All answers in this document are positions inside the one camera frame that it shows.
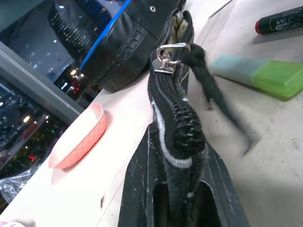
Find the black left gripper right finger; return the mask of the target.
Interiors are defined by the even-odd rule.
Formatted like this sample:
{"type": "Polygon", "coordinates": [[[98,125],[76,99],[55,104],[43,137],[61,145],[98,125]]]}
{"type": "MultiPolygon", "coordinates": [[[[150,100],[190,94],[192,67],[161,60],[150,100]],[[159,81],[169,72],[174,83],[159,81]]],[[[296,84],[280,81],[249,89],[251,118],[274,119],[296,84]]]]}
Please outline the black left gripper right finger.
{"type": "Polygon", "coordinates": [[[250,227],[225,163],[209,143],[207,147],[189,227],[250,227]]]}

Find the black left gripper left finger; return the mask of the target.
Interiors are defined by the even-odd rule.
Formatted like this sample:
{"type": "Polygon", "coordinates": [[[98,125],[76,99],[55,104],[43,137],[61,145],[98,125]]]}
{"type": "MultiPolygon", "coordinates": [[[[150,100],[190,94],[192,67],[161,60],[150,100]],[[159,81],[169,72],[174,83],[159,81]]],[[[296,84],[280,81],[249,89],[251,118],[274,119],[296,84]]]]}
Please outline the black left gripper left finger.
{"type": "Polygon", "coordinates": [[[169,193],[156,123],[148,125],[125,173],[117,227],[169,227],[169,193]]]}

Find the black grid zipper pouch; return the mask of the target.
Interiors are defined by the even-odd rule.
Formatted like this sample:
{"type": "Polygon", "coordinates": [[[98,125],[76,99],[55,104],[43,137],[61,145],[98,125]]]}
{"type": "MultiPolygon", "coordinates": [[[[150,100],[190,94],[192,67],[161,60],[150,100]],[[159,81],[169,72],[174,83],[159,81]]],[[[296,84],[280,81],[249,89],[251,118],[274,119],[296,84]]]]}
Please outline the black grid zipper pouch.
{"type": "Polygon", "coordinates": [[[238,119],[209,72],[204,49],[193,43],[194,28],[189,11],[179,9],[169,16],[160,44],[150,57],[148,95],[159,129],[169,192],[169,227],[187,227],[204,165],[208,145],[196,111],[181,85],[186,70],[192,70],[208,101],[214,101],[241,132],[247,148],[253,148],[253,130],[238,119]]]}

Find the green highlighter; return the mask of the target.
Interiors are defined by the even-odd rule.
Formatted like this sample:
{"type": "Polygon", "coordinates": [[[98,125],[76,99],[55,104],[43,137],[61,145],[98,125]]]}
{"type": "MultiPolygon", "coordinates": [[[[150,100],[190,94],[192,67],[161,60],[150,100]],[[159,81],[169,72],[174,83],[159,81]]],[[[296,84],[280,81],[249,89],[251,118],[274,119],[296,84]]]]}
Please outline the green highlighter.
{"type": "Polygon", "coordinates": [[[225,54],[211,65],[213,74],[256,88],[279,99],[303,91],[303,64],[225,54]]]}

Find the black red-capped marker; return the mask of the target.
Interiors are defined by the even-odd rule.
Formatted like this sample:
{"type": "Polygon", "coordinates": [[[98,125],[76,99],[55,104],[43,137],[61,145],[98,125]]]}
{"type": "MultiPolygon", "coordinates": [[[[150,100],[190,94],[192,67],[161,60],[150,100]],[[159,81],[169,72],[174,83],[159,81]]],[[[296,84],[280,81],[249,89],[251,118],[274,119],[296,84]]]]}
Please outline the black red-capped marker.
{"type": "Polygon", "coordinates": [[[303,6],[266,16],[255,24],[257,34],[268,35],[303,27],[303,6]]]}

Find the pink oval dish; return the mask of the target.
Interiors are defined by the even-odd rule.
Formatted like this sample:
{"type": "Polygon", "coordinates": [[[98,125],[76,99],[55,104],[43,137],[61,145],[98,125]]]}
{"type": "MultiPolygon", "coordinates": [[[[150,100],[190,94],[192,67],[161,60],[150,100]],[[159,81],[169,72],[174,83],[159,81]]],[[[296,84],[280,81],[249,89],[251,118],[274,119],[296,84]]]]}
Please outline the pink oval dish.
{"type": "Polygon", "coordinates": [[[91,104],[63,133],[49,156],[49,168],[64,169],[77,163],[106,130],[102,106],[91,104]]]}

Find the clear plastic bag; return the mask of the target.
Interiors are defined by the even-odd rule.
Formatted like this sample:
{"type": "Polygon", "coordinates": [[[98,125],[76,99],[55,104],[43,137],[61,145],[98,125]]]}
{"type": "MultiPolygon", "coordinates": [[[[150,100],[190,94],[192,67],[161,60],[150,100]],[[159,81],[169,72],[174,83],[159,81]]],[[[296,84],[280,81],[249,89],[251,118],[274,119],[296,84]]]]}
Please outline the clear plastic bag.
{"type": "Polygon", "coordinates": [[[14,200],[39,167],[40,165],[37,165],[18,175],[6,177],[0,180],[0,193],[8,204],[14,200]]]}

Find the black bag with blue trim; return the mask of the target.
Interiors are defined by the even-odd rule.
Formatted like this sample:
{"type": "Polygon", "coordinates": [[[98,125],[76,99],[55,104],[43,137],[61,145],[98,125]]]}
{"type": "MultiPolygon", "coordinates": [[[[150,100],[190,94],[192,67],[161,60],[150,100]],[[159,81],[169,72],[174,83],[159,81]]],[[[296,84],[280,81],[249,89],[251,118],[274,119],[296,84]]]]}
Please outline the black bag with blue trim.
{"type": "Polygon", "coordinates": [[[132,83],[187,0],[51,0],[48,22],[91,82],[109,92],[132,83]]]}

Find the grey metal window frame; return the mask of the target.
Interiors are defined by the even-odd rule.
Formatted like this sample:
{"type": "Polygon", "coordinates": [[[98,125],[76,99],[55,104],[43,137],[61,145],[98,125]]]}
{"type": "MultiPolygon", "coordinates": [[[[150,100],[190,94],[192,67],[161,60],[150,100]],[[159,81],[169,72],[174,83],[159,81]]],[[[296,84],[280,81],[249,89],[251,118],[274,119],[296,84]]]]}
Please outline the grey metal window frame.
{"type": "Polygon", "coordinates": [[[51,115],[70,125],[84,109],[0,42],[0,77],[27,95],[51,115]]]}

